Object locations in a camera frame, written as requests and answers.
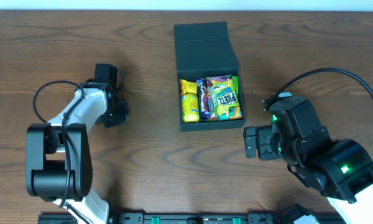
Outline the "yellow candy tube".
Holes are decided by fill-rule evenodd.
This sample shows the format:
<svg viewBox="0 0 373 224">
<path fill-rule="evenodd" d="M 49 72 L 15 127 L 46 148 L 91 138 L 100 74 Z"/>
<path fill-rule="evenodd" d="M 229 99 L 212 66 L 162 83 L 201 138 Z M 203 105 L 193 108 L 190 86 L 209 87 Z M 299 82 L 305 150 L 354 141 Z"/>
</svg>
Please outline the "yellow candy tube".
<svg viewBox="0 0 373 224">
<path fill-rule="evenodd" d="M 197 123 L 200 120 L 197 95 L 187 93 L 182 96 L 182 119 L 184 123 Z"/>
</svg>

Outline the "small yellow candy wrapper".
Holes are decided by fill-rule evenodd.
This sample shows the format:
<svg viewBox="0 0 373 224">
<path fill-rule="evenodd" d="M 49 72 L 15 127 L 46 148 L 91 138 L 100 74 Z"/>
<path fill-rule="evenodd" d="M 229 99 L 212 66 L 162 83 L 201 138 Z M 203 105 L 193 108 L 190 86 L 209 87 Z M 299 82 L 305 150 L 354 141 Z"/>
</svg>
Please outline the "small yellow candy wrapper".
<svg viewBox="0 0 373 224">
<path fill-rule="evenodd" d="M 181 88 L 181 95 L 186 94 L 197 94 L 198 92 L 198 85 L 196 82 L 190 82 L 184 79 L 180 79 L 180 88 Z"/>
</svg>

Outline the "blue Dairy Milk chocolate bar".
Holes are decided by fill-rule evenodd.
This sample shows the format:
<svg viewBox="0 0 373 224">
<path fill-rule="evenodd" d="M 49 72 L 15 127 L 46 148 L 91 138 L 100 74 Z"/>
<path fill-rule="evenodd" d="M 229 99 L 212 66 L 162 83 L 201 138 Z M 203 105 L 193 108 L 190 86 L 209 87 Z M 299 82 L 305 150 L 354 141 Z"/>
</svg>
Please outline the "blue Dairy Milk chocolate bar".
<svg viewBox="0 0 373 224">
<path fill-rule="evenodd" d="M 198 79 L 196 84 L 198 85 L 200 119 L 206 121 L 210 119 L 206 79 Z"/>
</svg>

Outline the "blue Eclipse mints tin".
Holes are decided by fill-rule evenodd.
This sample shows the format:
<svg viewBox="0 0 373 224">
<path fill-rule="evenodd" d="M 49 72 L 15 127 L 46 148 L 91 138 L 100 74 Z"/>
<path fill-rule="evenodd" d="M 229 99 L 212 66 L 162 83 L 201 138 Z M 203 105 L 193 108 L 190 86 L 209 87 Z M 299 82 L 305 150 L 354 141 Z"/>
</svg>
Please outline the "blue Eclipse mints tin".
<svg viewBox="0 0 373 224">
<path fill-rule="evenodd" d="M 121 116 L 122 116 L 122 119 L 124 121 L 126 121 L 128 119 L 127 103 L 125 101 L 123 101 L 120 104 L 120 107 L 121 107 Z"/>
</svg>

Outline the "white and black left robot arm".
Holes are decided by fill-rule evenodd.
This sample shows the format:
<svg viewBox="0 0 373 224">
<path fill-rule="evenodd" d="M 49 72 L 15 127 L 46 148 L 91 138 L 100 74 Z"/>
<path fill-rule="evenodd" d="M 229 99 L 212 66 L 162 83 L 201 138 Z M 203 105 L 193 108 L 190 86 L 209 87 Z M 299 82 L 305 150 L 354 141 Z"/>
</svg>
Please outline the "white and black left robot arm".
<svg viewBox="0 0 373 224">
<path fill-rule="evenodd" d="M 25 185 L 29 195 L 64 208 L 75 223 L 117 223 L 92 186 L 88 133 L 95 123 L 118 126 L 128 115 L 115 81 L 90 79 L 56 117 L 31 124 L 26 134 Z"/>
</svg>

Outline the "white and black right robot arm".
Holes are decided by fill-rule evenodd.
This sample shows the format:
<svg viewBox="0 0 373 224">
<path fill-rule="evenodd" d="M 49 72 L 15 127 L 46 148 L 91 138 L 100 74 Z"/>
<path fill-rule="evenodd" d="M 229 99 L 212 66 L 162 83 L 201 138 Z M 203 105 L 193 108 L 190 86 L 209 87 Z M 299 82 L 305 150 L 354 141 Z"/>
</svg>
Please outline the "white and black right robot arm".
<svg viewBox="0 0 373 224">
<path fill-rule="evenodd" d="M 302 96 L 269 108 L 270 125 L 244 129 L 247 158 L 281 159 L 305 187 L 326 197 L 346 223 L 373 223 L 373 161 L 352 139 L 332 140 Z"/>
</svg>

